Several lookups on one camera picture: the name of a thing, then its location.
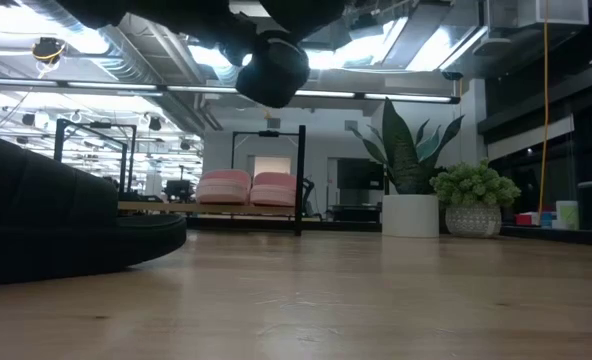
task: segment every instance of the snake plant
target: snake plant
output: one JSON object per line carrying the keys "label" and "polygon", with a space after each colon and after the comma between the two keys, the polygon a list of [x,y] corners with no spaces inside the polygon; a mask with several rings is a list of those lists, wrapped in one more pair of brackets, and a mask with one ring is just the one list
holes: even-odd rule
{"label": "snake plant", "polygon": [[401,118],[391,100],[385,100],[383,111],[382,136],[378,129],[369,126],[380,146],[365,139],[356,129],[352,129],[354,135],[363,141],[370,156],[387,168],[387,176],[396,186],[398,194],[431,194],[434,192],[429,180],[436,176],[436,162],[445,145],[450,142],[460,131],[464,116],[452,121],[440,138],[440,126],[434,133],[423,139],[425,121],[418,129],[416,142],[412,138],[409,127]]}

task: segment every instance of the wooden floor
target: wooden floor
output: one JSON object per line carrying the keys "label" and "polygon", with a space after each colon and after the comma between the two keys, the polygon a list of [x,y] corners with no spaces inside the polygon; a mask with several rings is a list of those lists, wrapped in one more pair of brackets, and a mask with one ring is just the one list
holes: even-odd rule
{"label": "wooden floor", "polygon": [[592,247],[188,234],[132,271],[1,286],[0,359],[592,359]]}

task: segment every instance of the orange cable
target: orange cable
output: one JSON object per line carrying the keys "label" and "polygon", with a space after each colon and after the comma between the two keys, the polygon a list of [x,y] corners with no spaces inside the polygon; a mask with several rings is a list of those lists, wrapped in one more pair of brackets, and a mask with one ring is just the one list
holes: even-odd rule
{"label": "orange cable", "polygon": [[543,201],[545,195],[545,161],[547,160],[547,132],[549,130],[549,0],[545,0],[545,138],[543,139],[543,158],[540,164],[540,194],[538,202],[538,224],[543,216]]}

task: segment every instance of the exposed ceiling duct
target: exposed ceiling duct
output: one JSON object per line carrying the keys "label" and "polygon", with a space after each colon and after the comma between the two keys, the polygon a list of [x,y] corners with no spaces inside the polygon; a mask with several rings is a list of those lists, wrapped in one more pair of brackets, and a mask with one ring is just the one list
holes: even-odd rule
{"label": "exposed ceiling duct", "polygon": [[[45,18],[59,23],[73,34],[84,31],[85,26],[53,0],[23,0],[23,4]],[[163,83],[163,78],[136,50],[125,35],[115,27],[107,26],[98,30],[110,45],[107,55],[119,56],[118,59],[95,60],[121,82],[129,83]],[[193,109],[186,106],[177,95],[163,94],[161,97],[149,99],[163,108],[170,115],[179,129],[192,133],[202,133],[205,124]]]}

